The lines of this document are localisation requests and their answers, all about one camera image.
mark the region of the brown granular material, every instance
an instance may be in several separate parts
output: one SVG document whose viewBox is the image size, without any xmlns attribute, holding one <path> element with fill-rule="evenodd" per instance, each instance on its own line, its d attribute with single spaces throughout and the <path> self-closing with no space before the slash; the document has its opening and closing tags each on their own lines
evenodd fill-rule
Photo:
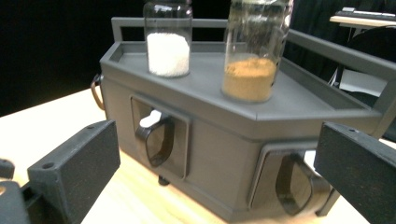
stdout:
<svg viewBox="0 0 396 224">
<path fill-rule="evenodd" d="M 271 96 L 276 65 L 266 58 L 249 58 L 229 63 L 222 90 L 236 99 L 262 102 Z"/>
</svg>

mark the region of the wooden table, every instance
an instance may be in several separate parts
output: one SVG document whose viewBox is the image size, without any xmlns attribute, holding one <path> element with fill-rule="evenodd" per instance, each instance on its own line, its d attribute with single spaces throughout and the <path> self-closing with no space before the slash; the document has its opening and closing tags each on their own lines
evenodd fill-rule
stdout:
<svg viewBox="0 0 396 224">
<path fill-rule="evenodd" d="M 80 129 L 105 119 L 89 90 L 0 118 L 0 158 L 16 165 L 14 181 L 28 181 L 33 163 Z M 121 166 L 83 223 L 225 223 L 172 185 L 120 153 Z M 367 223 L 340 198 L 326 217 L 288 217 L 247 223 Z"/>
</svg>

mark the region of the black curtain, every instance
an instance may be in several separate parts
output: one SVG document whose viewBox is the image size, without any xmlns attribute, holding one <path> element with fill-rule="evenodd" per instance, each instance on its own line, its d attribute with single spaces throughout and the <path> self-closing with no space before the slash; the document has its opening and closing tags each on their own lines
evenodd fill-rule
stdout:
<svg viewBox="0 0 396 224">
<path fill-rule="evenodd" d="M 343 7 L 354 7 L 362 11 L 394 13 L 396 1 L 294 0 L 290 28 L 345 46 L 351 30 L 330 21 L 330 17 L 336 11 L 342 10 Z M 285 47 L 284 56 L 326 81 L 330 80 L 337 67 L 337 63 L 321 57 L 309 49 L 302 49 L 289 43 Z"/>
<path fill-rule="evenodd" d="M 90 87 L 114 43 L 112 17 L 142 17 L 143 0 L 1 0 L 0 117 Z M 229 0 L 192 3 L 195 18 L 226 19 Z M 142 40 L 143 32 L 125 32 Z M 222 40 L 197 30 L 194 40 Z"/>
</svg>

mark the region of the clear glass jar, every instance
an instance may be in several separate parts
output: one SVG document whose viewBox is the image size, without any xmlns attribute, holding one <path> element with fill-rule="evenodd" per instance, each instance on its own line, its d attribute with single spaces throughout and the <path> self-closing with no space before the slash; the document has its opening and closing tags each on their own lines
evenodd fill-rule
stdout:
<svg viewBox="0 0 396 224">
<path fill-rule="evenodd" d="M 233 0 L 226 33 L 222 91 L 264 102 L 271 96 L 289 30 L 293 0 Z"/>
<path fill-rule="evenodd" d="M 161 77 L 190 72 L 191 0 L 148 1 L 143 8 L 148 70 Z"/>
</svg>

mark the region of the white granules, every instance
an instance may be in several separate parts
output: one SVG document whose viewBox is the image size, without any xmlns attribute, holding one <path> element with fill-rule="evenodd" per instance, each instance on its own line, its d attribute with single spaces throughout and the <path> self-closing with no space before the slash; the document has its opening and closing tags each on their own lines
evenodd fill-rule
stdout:
<svg viewBox="0 0 396 224">
<path fill-rule="evenodd" d="M 154 33 L 147 37 L 148 70 L 162 77 L 189 73 L 190 46 L 181 35 Z"/>
</svg>

